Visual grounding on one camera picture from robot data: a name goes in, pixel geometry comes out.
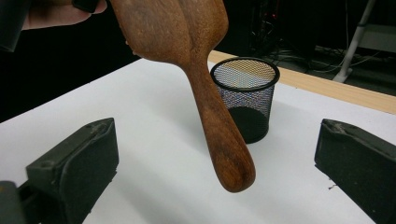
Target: cup rim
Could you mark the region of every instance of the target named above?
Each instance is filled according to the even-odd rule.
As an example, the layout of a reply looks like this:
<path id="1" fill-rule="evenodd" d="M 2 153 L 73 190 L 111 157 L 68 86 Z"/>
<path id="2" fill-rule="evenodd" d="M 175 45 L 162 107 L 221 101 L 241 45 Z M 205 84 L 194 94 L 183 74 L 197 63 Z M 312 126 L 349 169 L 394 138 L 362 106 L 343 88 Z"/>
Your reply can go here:
<path id="1" fill-rule="evenodd" d="M 274 69 L 275 76 L 274 76 L 274 78 L 273 78 L 270 82 L 268 82 L 268 83 L 266 83 L 266 84 L 264 84 L 264 85 L 260 85 L 260 86 L 258 86 L 258 87 L 251 87 L 251 88 L 235 88 L 235 87 L 226 86 L 226 85 L 224 85 L 223 83 L 221 83 L 221 82 L 219 82 L 218 80 L 216 80 L 215 71 L 216 71 L 217 68 L 220 67 L 221 65 L 223 65 L 223 64 L 225 64 L 225 63 L 232 62 L 232 61 L 256 61 L 256 62 L 260 62 L 260 63 L 266 63 L 266 64 L 269 65 L 272 69 Z M 233 58 L 229 58 L 229 59 L 223 60 L 223 61 L 221 61 L 221 62 L 219 62 L 219 63 L 216 63 L 216 64 L 212 67 L 212 69 L 210 70 L 210 76 L 212 77 L 212 80 L 213 80 L 219 87 L 223 88 L 224 90 L 227 90 L 227 91 L 236 91 L 236 92 L 250 92 L 250 91 L 262 91 L 262 90 L 265 90 L 265 89 L 268 89 L 268 88 L 274 86 L 274 85 L 279 81 L 280 73 L 279 73 L 279 69 L 278 69 L 273 63 L 270 63 L 270 62 L 265 61 L 265 60 L 263 60 L 263 59 L 254 58 L 254 57 L 233 57 Z"/>

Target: light wood edge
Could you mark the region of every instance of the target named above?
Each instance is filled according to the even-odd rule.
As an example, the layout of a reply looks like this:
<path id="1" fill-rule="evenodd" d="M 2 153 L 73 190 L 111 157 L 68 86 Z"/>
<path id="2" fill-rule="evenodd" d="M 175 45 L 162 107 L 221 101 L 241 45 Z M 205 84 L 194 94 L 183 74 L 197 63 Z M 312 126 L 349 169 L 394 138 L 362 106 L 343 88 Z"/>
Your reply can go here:
<path id="1" fill-rule="evenodd" d="M 208 60 L 212 63 L 219 63 L 233 57 L 236 56 L 212 50 Z M 280 72 L 279 82 L 282 84 L 396 115 L 395 96 L 309 76 L 281 67 L 278 68 Z"/>

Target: metal mesh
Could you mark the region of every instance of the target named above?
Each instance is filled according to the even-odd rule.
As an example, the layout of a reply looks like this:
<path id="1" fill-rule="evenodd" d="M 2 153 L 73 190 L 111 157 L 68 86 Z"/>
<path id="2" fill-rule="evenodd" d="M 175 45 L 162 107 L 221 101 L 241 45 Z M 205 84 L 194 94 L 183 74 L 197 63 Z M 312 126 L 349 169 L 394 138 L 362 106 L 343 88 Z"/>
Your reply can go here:
<path id="1" fill-rule="evenodd" d="M 260 59 L 233 58 L 216 64 L 210 74 L 245 142 L 264 138 L 278 69 Z"/>

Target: wooden paddle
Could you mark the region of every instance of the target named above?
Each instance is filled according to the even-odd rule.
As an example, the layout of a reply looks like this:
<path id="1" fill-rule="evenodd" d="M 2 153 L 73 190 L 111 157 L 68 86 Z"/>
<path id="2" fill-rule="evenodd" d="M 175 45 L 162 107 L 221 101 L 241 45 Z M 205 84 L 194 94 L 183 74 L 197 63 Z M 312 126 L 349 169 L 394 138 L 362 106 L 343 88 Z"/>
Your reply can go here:
<path id="1" fill-rule="evenodd" d="M 230 192 L 247 189 L 256 175 L 253 160 L 207 67 L 210 51 L 228 29 L 222 0 L 110 2 L 134 54 L 186 73 L 219 182 Z"/>

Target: grey metal leg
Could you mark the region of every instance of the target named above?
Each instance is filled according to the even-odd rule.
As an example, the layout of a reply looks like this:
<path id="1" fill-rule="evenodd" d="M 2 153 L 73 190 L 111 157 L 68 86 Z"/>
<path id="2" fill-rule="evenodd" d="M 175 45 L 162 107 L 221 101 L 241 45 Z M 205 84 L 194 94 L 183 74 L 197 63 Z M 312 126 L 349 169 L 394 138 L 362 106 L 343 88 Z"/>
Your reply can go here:
<path id="1" fill-rule="evenodd" d="M 355 54 L 356 48 L 361 42 L 361 38 L 363 37 L 364 29 L 367 25 L 367 21 L 370 18 L 370 14 L 374 7 L 375 0 L 369 0 L 366 5 L 366 9 L 364 9 L 363 16 L 361 17 L 361 21 L 356 28 L 355 34 L 353 35 L 352 41 L 350 42 L 349 49 L 346 52 L 346 56 L 344 58 L 343 66 L 341 67 L 340 72 L 332 79 L 337 82 L 344 82 L 349 74 L 352 72 L 352 69 L 349 68 L 350 63 L 352 61 L 353 55 Z"/>

